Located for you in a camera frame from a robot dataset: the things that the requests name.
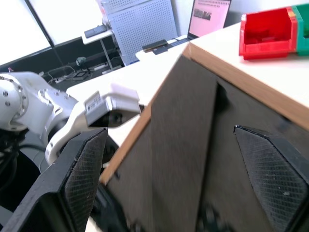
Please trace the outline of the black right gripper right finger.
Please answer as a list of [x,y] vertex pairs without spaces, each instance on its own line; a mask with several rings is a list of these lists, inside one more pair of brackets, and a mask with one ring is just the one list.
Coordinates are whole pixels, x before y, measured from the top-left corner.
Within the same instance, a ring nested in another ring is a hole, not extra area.
[[309,160],[286,139],[234,127],[255,195],[275,232],[309,232]]

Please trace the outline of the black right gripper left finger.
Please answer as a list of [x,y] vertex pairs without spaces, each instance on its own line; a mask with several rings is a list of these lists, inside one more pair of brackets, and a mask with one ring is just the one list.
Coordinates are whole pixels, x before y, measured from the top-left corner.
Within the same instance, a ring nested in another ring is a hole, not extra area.
[[44,172],[23,153],[0,167],[0,232],[85,232],[108,138],[106,129],[72,138]]

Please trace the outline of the flat black square device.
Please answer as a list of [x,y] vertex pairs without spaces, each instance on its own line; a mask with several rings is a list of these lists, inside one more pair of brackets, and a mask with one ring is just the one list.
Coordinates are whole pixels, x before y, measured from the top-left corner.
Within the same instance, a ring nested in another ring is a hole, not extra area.
[[84,80],[87,78],[88,75],[89,75],[88,71],[79,71],[74,75],[73,80],[77,81]]

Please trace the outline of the white power strip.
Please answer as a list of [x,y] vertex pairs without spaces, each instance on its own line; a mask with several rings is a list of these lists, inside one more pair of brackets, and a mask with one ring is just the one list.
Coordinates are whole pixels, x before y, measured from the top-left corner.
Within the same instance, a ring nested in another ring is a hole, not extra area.
[[68,80],[68,79],[70,79],[70,76],[64,75],[64,76],[62,76],[62,77],[55,78],[55,79],[54,79],[54,82],[58,84],[58,83],[60,83],[60,82],[62,82],[62,81]]

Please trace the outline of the small white side table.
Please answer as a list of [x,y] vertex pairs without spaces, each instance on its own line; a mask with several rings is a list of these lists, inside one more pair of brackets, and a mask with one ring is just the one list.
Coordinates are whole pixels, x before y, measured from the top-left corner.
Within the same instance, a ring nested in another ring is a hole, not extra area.
[[108,38],[108,37],[110,37],[112,35],[113,35],[113,32],[112,32],[111,29],[107,30],[106,32],[103,32],[103,33],[100,33],[98,35],[95,35],[93,37],[90,37],[90,38],[86,38],[85,34],[84,33],[82,34],[82,40],[83,40],[83,44],[84,45],[93,43],[95,41],[100,41],[101,47],[103,49],[104,55],[105,55],[105,57],[107,59],[107,62],[108,62],[108,65],[109,65],[109,68],[110,68],[111,71],[113,71],[114,68],[112,66],[111,60],[110,60],[109,55],[107,53],[107,50],[106,50],[105,44],[103,42],[103,39],[104,38]]

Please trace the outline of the black keyboard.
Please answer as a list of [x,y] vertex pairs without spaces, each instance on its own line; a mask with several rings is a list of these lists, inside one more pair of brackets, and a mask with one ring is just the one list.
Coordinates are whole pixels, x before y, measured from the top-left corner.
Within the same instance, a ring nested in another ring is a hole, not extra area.
[[165,46],[167,44],[168,42],[166,40],[160,40],[160,41],[145,45],[142,47],[142,49],[145,53],[147,53],[147,52],[153,51],[154,49],[158,47]]

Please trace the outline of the black device on side table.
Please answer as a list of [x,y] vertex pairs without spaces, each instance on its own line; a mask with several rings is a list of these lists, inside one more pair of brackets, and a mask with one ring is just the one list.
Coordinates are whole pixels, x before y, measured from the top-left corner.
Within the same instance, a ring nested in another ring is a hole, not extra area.
[[100,26],[97,26],[95,28],[85,31],[84,34],[86,38],[90,38],[98,34],[104,33],[106,30],[107,30],[107,27],[105,25],[100,25]]

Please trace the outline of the white perforated panel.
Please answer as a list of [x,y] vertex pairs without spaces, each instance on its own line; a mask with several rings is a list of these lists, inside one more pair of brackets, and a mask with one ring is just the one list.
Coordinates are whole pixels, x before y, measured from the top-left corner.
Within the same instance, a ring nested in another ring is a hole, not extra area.
[[101,0],[123,63],[136,61],[142,47],[177,37],[170,0]]

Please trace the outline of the red plastic storage bin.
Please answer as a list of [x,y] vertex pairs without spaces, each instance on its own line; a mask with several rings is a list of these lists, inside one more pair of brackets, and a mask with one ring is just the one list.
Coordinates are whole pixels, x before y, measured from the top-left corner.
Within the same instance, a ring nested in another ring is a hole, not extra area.
[[291,6],[243,14],[239,55],[244,60],[286,57],[296,52],[297,31]]

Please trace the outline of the green plastic storage bin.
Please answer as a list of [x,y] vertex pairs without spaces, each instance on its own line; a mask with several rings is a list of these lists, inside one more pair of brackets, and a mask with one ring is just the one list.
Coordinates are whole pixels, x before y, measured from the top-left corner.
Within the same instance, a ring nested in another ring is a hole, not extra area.
[[292,10],[297,20],[297,46],[299,56],[309,56],[309,2],[293,5]]

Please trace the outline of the open laptop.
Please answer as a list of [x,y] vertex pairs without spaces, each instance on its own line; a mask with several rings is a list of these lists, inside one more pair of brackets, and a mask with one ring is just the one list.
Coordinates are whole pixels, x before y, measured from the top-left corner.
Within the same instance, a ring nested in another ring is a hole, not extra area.
[[167,48],[176,47],[190,40],[222,29],[231,0],[194,0],[187,37],[175,39]]

